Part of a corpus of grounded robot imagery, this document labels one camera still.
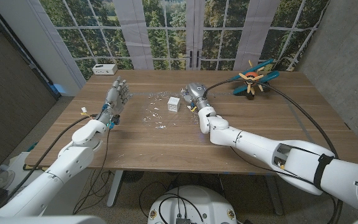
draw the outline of table leg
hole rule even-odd
[[[283,215],[283,205],[280,199],[280,194],[278,194],[278,188],[276,180],[274,179],[274,176],[272,175],[265,175],[265,182],[267,189],[270,193],[270,198],[272,199],[273,209],[274,213],[276,215]]]
[[[112,180],[111,189],[109,193],[109,198],[107,199],[107,206],[112,207],[116,203],[116,198],[118,196],[118,191],[121,186],[121,178],[123,170],[116,170],[114,178]]]

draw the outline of black strap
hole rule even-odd
[[[316,173],[314,174],[313,183],[314,183],[314,186],[320,190],[322,190],[320,183],[321,183],[321,178],[323,177],[323,172],[324,172],[326,166],[328,164],[330,164],[333,159],[334,159],[333,156],[327,156],[325,154],[322,154],[320,156],[320,158],[318,158],[319,164],[317,166]]]

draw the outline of window pane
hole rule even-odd
[[[218,65],[218,70],[233,70],[234,61],[220,61]]]
[[[153,58],[167,58],[167,36],[165,30],[148,30]]]
[[[315,33],[316,33],[316,32],[314,32],[314,33],[311,35],[311,37],[310,37],[310,39],[308,40],[307,44],[306,44],[305,47],[302,49],[302,51],[299,53],[298,57],[296,58],[297,61],[300,61],[300,60],[301,60],[303,54],[305,53],[305,50],[308,48],[308,46],[309,46],[309,44],[310,44],[310,42],[311,42],[311,40],[312,40],[312,38],[313,38],[313,36],[314,36]]]
[[[186,70],[186,60],[172,60],[171,70]]]
[[[110,56],[99,29],[82,29],[85,40],[95,56]]]
[[[186,0],[165,0],[168,27],[186,27]]]
[[[281,0],[274,15],[272,27],[292,27],[302,0]]]
[[[186,57],[186,31],[168,30],[169,54],[171,58]]]
[[[54,26],[74,26],[73,19],[62,0],[40,0],[40,3]]]
[[[205,0],[204,27],[223,27],[226,0]]]
[[[260,59],[278,59],[289,33],[290,31],[285,30],[269,30]]]
[[[216,70],[216,62],[201,61],[201,70]]]
[[[162,0],[142,0],[146,26],[165,27]]]
[[[153,60],[154,70],[169,70],[168,60]]]
[[[131,59],[116,59],[117,62],[117,68],[122,70],[131,70],[134,69],[134,65],[132,64]]]
[[[226,27],[243,27],[246,21],[249,0],[230,0],[227,9]]]
[[[85,80],[88,81],[93,75],[92,68],[95,65],[93,59],[76,60],[78,68],[80,69]]]
[[[287,48],[284,51],[283,57],[294,58],[310,32],[310,30],[305,30],[303,32],[294,31],[291,35]]]
[[[112,0],[91,0],[94,14],[102,26],[119,26],[116,8]]]
[[[96,61],[98,61],[98,63],[104,63],[104,64],[114,64],[114,60],[111,58],[97,58]]]
[[[274,68],[274,70],[277,70],[277,71],[285,71],[287,70],[288,66],[290,66],[291,62],[287,59],[283,59],[281,60],[281,62],[279,62],[276,67]]]
[[[112,56],[129,57],[124,35],[120,29],[103,29],[107,44],[109,45]]]
[[[220,58],[235,58],[242,30],[225,30],[223,32],[223,41]]]
[[[296,27],[301,29],[313,27],[318,22],[321,11],[324,9],[327,2],[328,0],[322,0],[322,1],[306,0],[305,6],[302,9]]]
[[[66,0],[71,13],[79,26],[97,26],[87,0]]]
[[[218,58],[221,30],[204,30],[202,56],[206,59]]]
[[[89,57],[91,53],[84,40],[82,39],[78,29],[68,29],[68,30],[57,30],[60,37],[63,39],[64,43],[67,46],[68,51],[71,53],[73,58],[80,57]]]

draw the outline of gray wall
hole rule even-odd
[[[358,1],[331,1],[296,69],[358,135]]]

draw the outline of small white box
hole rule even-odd
[[[117,69],[116,64],[96,64],[92,71],[95,75],[114,75]]]
[[[180,99],[176,97],[171,97],[168,100],[168,110],[173,112],[178,112],[180,106]]]

